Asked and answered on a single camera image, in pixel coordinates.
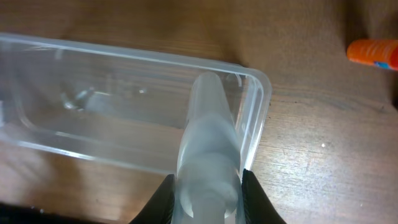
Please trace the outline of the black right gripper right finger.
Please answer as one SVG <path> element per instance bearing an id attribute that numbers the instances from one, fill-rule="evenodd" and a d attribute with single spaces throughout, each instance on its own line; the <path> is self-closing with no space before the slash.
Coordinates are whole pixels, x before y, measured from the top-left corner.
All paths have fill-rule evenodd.
<path id="1" fill-rule="evenodd" d="M 241 188 L 246 224 L 286 224 L 252 171 L 243 170 Z"/>

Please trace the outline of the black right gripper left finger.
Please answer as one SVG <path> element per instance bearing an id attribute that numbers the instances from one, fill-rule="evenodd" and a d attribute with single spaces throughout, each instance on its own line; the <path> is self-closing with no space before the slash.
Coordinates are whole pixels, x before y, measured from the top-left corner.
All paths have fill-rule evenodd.
<path id="1" fill-rule="evenodd" d="M 175 203 L 175 176 L 169 174 L 129 224 L 171 224 Z"/>

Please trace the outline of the white spray bottle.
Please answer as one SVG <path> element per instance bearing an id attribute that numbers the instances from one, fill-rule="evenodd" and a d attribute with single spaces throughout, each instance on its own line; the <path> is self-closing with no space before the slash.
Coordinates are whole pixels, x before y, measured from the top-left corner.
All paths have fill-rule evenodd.
<path id="1" fill-rule="evenodd" d="M 241 81 L 202 73 L 194 81 L 177 162 L 172 223 L 225 223 L 241 197 Z"/>

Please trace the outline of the orange tablet tube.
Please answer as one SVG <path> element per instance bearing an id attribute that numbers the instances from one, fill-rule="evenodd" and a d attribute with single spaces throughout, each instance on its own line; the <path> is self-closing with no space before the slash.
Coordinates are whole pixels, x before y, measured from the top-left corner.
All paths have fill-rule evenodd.
<path id="1" fill-rule="evenodd" d="M 352 62 L 397 71 L 397 40 L 355 40 L 346 56 Z"/>

